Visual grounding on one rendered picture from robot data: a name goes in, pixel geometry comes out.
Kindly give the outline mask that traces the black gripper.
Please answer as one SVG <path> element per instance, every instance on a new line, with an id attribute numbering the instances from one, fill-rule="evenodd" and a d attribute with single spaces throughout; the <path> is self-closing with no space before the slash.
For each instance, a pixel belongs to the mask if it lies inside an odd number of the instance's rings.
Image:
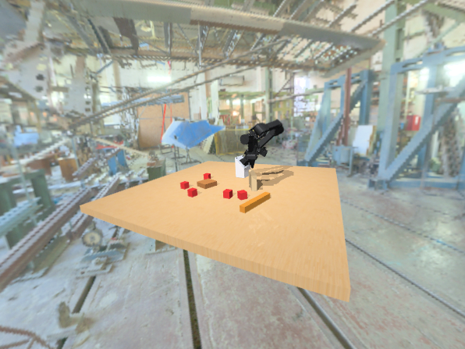
<path id="1" fill-rule="evenodd" d="M 256 151 L 257 151 L 258 144 L 248 144 L 248 153 L 246 155 L 246 159 L 248 159 L 251 168 L 254 168 L 255 160 L 257 159 Z"/>

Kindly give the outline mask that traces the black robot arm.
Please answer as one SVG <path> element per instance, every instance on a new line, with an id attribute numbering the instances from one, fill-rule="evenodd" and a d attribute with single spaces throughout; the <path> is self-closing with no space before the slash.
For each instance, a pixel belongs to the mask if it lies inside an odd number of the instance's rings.
<path id="1" fill-rule="evenodd" d="M 284 127 L 281 121 L 276 119 L 270 123 L 258 123 L 250 128 L 249 131 L 249 134 L 243 134 L 240 137 L 240 142 L 242 144 L 258 144 L 256 155 L 260 154 L 265 157 L 268 153 L 268 150 L 266 150 L 266 147 L 263 146 L 265 146 L 274 136 L 278 136 L 283 133 Z M 261 140 L 257 142 L 259 139 Z M 244 166 L 249 164 L 248 159 L 246 159 L 247 153 L 248 149 L 244 152 L 245 156 L 240 159 Z"/>

